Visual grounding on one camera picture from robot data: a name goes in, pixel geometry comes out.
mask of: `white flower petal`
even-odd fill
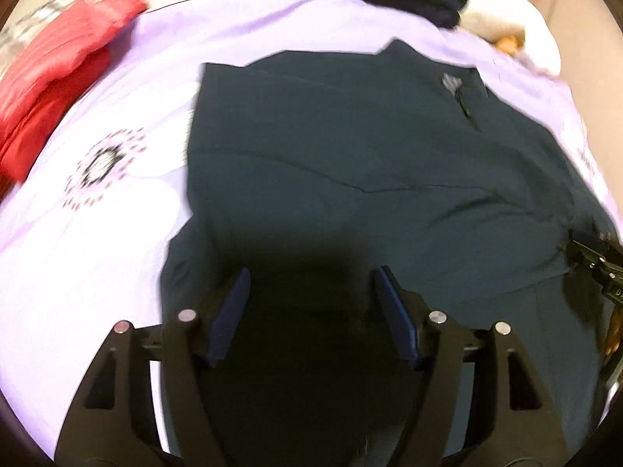
[[[101,201],[74,214],[59,241],[58,257],[136,258],[167,239],[180,206],[177,193],[163,182],[126,177]]]
[[[128,165],[134,177],[159,177],[186,166],[192,111],[181,111],[146,133],[147,150]]]

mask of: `red cloth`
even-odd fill
[[[0,81],[0,176],[24,182],[64,113],[104,73],[108,42],[142,0],[79,0],[24,49]]]

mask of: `bed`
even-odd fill
[[[0,204],[0,388],[27,433],[52,456],[111,326],[162,320],[158,279],[168,243],[191,216],[186,145],[203,63],[243,67],[285,49],[377,53],[398,38],[433,60],[476,65],[499,98],[552,132],[620,226],[623,143],[611,129],[623,112],[604,72],[623,67],[623,36],[602,0],[533,2],[558,42],[571,90],[465,30],[358,0],[152,0],[111,43],[113,66]],[[587,58],[587,50],[601,52]],[[105,181],[84,187],[89,165],[115,147],[125,149],[123,160]],[[153,382],[157,395],[156,370]]]

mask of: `silver screw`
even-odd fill
[[[448,317],[445,313],[442,313],[441,311],[432,311],[429,314],[429,320],[431,320],[433,323],[440,325],[445,323],[448,320]]]
[[[115,323],[113,326],[113,330],[116,334],[124,334],[128,330],[130,330],[130,322],[126,320],[117,321],[117,323]]]
[[[509,335],[511,327],[508,323],[504,321],[498,321],[495,324],[495,331],[500,335]]]
[[[189,323],[195,318],[197,318],[197,313],[192,309],[184,309],[178,314],[178,319],[183,323]]]

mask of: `blue gripper pad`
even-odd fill
[[[411,368],[415,367],[420,353],[417,346],[417,331],[404,308],[399,290],[392,285],[384,269],[379,268],[374,274],[376,296],[387,320],[389,332],[401,360],[406,360]]]
[[[223,300],[219,314],[208,327],[208,353],[206,360],[212,368],[223,360],[236,334],[242,313],[251,290],[251,274],[247,268],[236,277],[233,286]]]

